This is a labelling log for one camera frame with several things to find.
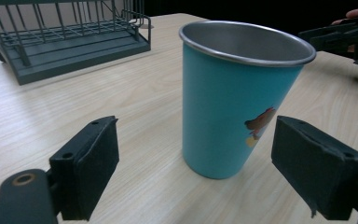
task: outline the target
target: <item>wood grain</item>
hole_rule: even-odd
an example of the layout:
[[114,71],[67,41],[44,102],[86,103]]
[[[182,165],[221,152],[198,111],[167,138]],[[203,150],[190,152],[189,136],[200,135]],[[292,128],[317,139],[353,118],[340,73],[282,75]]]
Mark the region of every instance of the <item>wood grain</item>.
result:
[[[0,62],[0,184],[25,169],[47,170],[48,158],[87,123],[114,115],[120,163],[89,223],[331,223],[311,218],[272,165],[275,119],[237,175],[212,180],[187,167],[178,30],[200,20],[153,17],[151,51],[24,86]],[[303,119],[358,150],[358,65],[318,52],[277,115]],[[353,212],[335,223],[357,218]]]

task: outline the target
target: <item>turquoise metal tumbler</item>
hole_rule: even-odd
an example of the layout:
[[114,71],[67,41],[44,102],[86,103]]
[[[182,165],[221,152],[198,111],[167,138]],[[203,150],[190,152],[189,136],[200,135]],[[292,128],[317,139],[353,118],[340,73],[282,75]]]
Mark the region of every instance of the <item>turquoise metal tumbler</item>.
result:
[[223,179],[244,165],[306,63],[306,41],[268,27],[197,21],[183,44],[183,157],[196,173]]

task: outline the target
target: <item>gray wire rack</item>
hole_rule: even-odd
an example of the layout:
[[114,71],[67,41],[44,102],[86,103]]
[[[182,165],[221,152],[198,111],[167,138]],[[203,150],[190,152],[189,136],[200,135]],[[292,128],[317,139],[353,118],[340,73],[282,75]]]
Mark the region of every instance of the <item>gray wire rack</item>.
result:
[[23,85],[149,51],[144,8],[144,0],[0,0],[0,61]]

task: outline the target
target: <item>black mechanical part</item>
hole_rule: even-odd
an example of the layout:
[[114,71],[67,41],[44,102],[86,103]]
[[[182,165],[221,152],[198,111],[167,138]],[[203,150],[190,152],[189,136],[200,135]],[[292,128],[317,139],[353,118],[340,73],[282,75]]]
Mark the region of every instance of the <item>black mechanical part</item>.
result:
[[348,220],[358,211],[358,151],[299,119],[277,117],[272,163],[312,216]]
[[[358,64],[358,19],[343,20],[340,24],[300,32],[298,36],[318,51],[352,57],[354,63]],[[354,46],[353,54],[348,54],[349,46]]]
[[50,159],[51,168],[14,174],[0,187],[0,224],[90,220],[118,157],[117,119],[89,123]]

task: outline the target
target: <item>cup rim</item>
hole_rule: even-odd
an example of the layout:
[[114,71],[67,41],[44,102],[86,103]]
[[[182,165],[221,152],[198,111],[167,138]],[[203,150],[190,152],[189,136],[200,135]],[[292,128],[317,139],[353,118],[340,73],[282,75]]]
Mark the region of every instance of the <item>cup rim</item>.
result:
[[[223,24],[234,24],[234,25],[245,25],[245,26],[251,26],[254,27],[256,29],[262,29],[262,30],[266,30],[266,31],[271,31],[274,33],[277,33],[279,35],[282,35],[288,39],[293,39],[294,41],[296,41],[297,43],[300,44],[300,46],[304,47],[304,50],[307,50],[309,53],[308,57],[305,58],[301,58],[298,60],[289,60],[289,61],[272,61],[272,60],[262,60],[262,59],[253,59],[253,58],[249,58],[249,57],[243,57],[243,56],[238,56],[238,55],[233,55],[233,54],[229,54],[229,53],[225,53],[216,49],[211,49],[208,47],[203,46],[202,44],[199,44],[193,40],[191,40],[189,37],[187,37],[184,33],[184,30],[186,27],[191,26],[191,25],[197,25],[197,24],[203,24],[203,23],[223,23]],[[286,32],[277,30],[277,29],[273,29],[267,26],[263,26],[263,25],[257,25],[257,24],[252,24],[252,23],[247,23],[247,22],[240,22],[240,21],[193,21],[191,23],[185,24],[183,25],[180,29],[179,29],[179,36],[180,38],[184,41],[185,44],[187,44],[188,46],[190,46],[193,49],[197,49],[203,53],[206,53],[208,55],[220,58],[220,59],[224,59],[224,60],[228,60],[228,61],[232,61],[235,63],[244,63],[244,64],[250,64],[250,65],[258,65],[258,66],[264,66],[264,67],[293,67],[293,66],[302,66],[306,63],[310,63],[311,61],[313,61],[316,57],[316,50],[315,48],[307,41],[295,36],[295,35],[290,35]]]

